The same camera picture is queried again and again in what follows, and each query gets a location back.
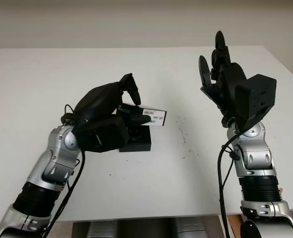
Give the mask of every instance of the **black cable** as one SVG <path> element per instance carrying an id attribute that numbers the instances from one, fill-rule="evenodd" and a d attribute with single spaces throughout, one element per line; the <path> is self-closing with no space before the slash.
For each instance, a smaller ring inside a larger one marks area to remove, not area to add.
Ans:
<path id="1" fill-rule="evenodd" d="M 230 154 L 230 157 L 231 157 L 231 156 L 232 156 L 231 153 L 234 153 L 234 151 L 233 151 L 233 149 L 232 149 L 230 146 L 227 146 L 227 148 L 228 148 L 230 151 L 225 150 L 225 152 L 229 153 L 229 154 Z M 225 179 L 224 179 L 224 182 L 222 183 L 222 187 L 223 187 L 223 188 L 224 188 L 225 183 L 226 183 L 226 181 L 227 181 L 227 179 L 228 179 L 228 176 L 229 176 L 229 174 L 230 174 L 230 171 L 231 171 L 231 168 L 232 168 L 233 164 L 234 164 L 234 158 L 232 158 L 232 160 L 231 160 L 231 164 L 230 164 L 230 166 L 229 166 L 229 169 L 228 169 L 227 175 L 226 175 L 226 177 L 225 177 Z"/>
<path id="2" fill-rule="evenodd" d="M 76 165 L 75 165 L 75 168 L 77 167 L 77 165 L 79 165 L 80 163 L 80 160 L 79 159 L 76 159 Z M 68 187 L 68 191 L 70 190 L 71 186 L 69 184 L 69 180 L 67 180 L 67 187 Z"/>
<path id="3" fill-rule="evenodd" d="M 228 225 L 227 225 L 227 216 L 226 216 L 226 210 L 225 210 L 225 203 L 224 203 L 224 194 L 223 194 L 223 186 L 222 186 L 222 178 L 221 178 L 221 158 L 222 155 L 224 153 L 224 151 L 226 150 L 226 148 L 229 147 L 229 145 L 238 137 L 240 137 L 245 131 L 236 134 L 235 136 L 233 136 L 231 139 L 229 139 L 229 141 L 223 145 L 221 147 L 220 150 L 220 154 L 218 156 L 218 160 L 217 160 L 217 173 L 218 173 L 218 183 L 219 183 L 219 189 L 220 189 L 220 213 L 221 213 L 221 218 L 222 218 L 222 223 L 225 229 L 225 234 L 226 234 L 226 238 L 230 238 L 229 236 L 229 231 L 228 231 Z"/>
<path id="4" fill-rule="evenodd" d="M 67 107 L 69 107 L 70 110 L 73 112 L 73 108 L 72 108 L 69 104 L 66 104 L 66 105 L 65 105 L 65 113 L 66 113 L 66 109 L 67 109 Z"/>
<path id="5" fill-rule="evenodd" d="M 234 164 L 234 159 L 231 160 L 231 164 L 230 164 L 230 166 L 229 166 L 229 169 L 228 169 L 227 175 L 226 175 L 226 177 L 225 177 L 225 179 L 224 179 L 224 182 L 222 183 L 222 188 L 223 188 L 223 189 L 224 189 L 225 183 L 226 183 L 226 181 L 227 181 L 227 179 L 228 179 L 228 176 L 229 176 L 229 174 L 230 174 L 230 171 L 231 171 L 231 168 L 232 168 L 232 165 L 233 165 L 233 164 Z"/>
<path id="6" fill-rule="evenodd" d="M 70 187 L 70 189 L 68 190 L 66 196 L 64 197 L 61 205 L 59 206 L 56 214 L 54 215 L 53 219 L 52 219 L 52 222 L 50 223 L 50 225 L 47 227 L 44 235 L 43 235 L 43 238 L 46 238 L 49 234 L 49 232 L 51 231 L 54 223 L 56 222 L 56 220 L 59 218 L 59 216 L 61 215 L 61 213 L 63 212 L 66 204 L 68 203 L 68 200 L 69 198 L 71 197 L 71 194 L 73 192 L 73 189 L 75 188 L 79 178 L 80 178 L 80 175 L 82 173 L 82 170 L 83 170 L 83 167 L 85 165 L 85 152 L 84 151 L 81 151 L 81 156 L 82 156 L 82 160 L 81 160 L 81 165 L 80 165 L 80 169 L 79 169 L 79 172 L 75 178 L 75 181 L 73 182 L 72 186 Z"/>

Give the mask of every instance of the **robotic hand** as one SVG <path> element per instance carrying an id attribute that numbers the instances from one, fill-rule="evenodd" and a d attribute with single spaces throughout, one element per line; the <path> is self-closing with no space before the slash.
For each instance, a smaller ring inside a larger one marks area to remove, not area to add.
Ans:
<path id="1" fill-rule="evenodd" d="M 220 209 L 226 237 L 229 238 L 221 180 L 221 157 L 232 144 L 230 156 L 235 162 L 242 187 L 241 210 L 248 220 L 241 226 L 242 238 L 293 238 L 293 220 L 288 203 L 278 190 L 275 165 L 265 142 L 265 127 L 260 120 L 275 103 L 276 80 L 260 74 L 246 78 L 237 63 L 231 63 L 221 31 L 216 34 L 210 72 L 203 56 L 199 58 L 201 90 L 223 114 L 229 141 L 218 158 Z"/>
<path id="2" fill-rule="evenodd" d="M 84 152 L 105 152 L 124 147 L 129 139 L 127 126 L 151 120 L 145 115 L 123 117 L 112 114 L 122 103 L 124 91 L 130 94 L 135 105 L 141 104 L 130 73 L 119 82 L 92 89 L 78 102 L 73 113 L 62 116 L 63 125 L 50 133 L 45 152 L 28 176 L 22 192 L 5 213 L 0 223 L 0 238 L 45 238 L 80 177 Z M 80 152 L 82 163 L 77 177 L 48 226 L 55 201 L 73 174 Z"/>

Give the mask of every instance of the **robot forearm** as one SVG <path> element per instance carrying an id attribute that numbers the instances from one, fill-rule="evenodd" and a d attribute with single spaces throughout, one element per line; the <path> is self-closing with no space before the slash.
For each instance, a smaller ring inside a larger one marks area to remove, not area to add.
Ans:
<path id="1" fill-rule="evenodd" d="M 45 152 L 0 223 L 0 238 L 41 237 L 47 228 L 55 201 L 80 153 L 72 129 L 71 125 L 61 125 L 50 133 Z"/>
<path id="2" fill-rule="evenodd" d="M 230 139 L 238 133 L 233 123 L 227 136 Z M 262 238 L 293 238 L 293 219 L 288 203 L 282 200 L 278 189 L 277 173 L 265 133 L 264 125 L 259 122 L 232 142 L 243 194 L 241 210 L 249 219 L 241 232 L 246 236 L 259 233 Z"/>

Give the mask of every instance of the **white table surface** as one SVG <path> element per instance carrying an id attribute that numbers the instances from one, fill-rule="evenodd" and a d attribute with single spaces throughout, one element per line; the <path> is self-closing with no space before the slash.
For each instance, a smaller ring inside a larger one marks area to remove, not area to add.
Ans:
<path id="1" fill-rule="evenodd" d="M 217 214 L 217 156 L 226 142 L 222 115 L 200 91 L 198 57 L 211 47 L 0 50 L 0 219 L 25 183 L 47 138 L 90 89 L 132 72 L 142 104 L 167 110 L 151 128 L 150 152 L 86 153 L 86 165 L 61 221 Z M 293 75 L 263 47 L 230 47 L 247 77 L 277 82 L 276 104 L 263 120 L 283 198 L 293 209 Z M 124 96 L 124 102 L 130 102 Z M 223 159 L 225 175 L 230 158 Z M 239 213 L 233 168 L 228 213 Z"/>

